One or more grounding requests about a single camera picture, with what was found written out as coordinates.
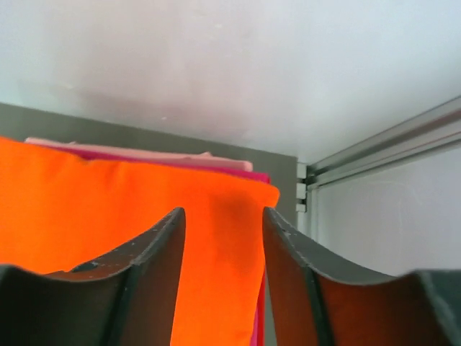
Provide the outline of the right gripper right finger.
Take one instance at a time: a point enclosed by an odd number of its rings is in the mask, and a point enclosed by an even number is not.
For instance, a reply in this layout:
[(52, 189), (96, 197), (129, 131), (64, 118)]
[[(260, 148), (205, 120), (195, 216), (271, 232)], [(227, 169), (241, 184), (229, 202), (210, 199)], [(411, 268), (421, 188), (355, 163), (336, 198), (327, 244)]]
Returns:
[(397, 277), (355, 264), (263, 213), (279, 345), (458, 345), (460, 271)]

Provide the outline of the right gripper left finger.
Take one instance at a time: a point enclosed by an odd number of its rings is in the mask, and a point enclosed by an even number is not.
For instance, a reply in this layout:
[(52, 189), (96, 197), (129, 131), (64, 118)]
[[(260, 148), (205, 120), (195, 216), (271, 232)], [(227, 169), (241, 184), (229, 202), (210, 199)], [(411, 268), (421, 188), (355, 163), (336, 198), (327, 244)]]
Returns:
[(185, 212), (69, 272), (1, 267), (3, 345), (168, 345)]

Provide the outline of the orange t shirt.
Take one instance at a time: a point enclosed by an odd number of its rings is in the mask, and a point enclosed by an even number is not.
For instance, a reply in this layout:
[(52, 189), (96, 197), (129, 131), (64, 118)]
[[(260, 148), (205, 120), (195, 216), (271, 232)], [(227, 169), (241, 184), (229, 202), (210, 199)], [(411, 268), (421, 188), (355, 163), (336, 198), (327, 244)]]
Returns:
[(276, 187), (228, 174), (87, 161), (2, 138), (1, 261), (47, 274), (186, 214), (173, 345), (248, 345), (264, 274), (262, 213)]

